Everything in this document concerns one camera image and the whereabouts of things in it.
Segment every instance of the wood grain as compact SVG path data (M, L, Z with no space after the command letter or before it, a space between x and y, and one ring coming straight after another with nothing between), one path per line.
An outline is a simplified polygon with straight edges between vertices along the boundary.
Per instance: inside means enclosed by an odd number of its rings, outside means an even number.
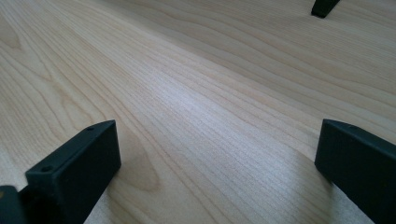
M313 3L0 1L0 183L115 119L86 223L371 223L313 159L325 118L396 143L396 3Z

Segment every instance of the light wood tabletop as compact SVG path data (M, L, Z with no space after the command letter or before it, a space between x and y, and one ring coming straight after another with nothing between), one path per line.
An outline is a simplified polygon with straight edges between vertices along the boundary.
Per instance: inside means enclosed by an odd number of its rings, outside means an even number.
M317 171L323 119L396 143L396 2L1 0L0 184L117 122L86 223L371 223Z

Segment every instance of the black object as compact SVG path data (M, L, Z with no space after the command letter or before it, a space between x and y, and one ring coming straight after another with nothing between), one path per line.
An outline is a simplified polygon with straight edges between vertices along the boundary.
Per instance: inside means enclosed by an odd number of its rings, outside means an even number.
M375 223L396 223L396 146L356 126L325 119L318 170Z
M317 0L312 7L311 15L325 18L340 0Z
M0 223L83 223L120 166L116 121L92 125L28 170L19 193L0 187Z

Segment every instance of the wooden surface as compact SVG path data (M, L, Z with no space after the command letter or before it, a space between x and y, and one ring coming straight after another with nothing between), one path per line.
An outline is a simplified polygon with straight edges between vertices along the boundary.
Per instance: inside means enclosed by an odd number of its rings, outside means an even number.
M370 223L313 159L325 118L396 143L396 2L314 2L0 1L0 183L115 119L86 223Z

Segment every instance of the wooden table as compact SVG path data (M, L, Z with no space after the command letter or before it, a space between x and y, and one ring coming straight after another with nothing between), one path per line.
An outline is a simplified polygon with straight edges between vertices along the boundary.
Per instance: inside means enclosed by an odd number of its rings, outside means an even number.
M313 3L0 1L0 183L115 119L86 223L370 223L313 159L324 118L396 143L396 2Z

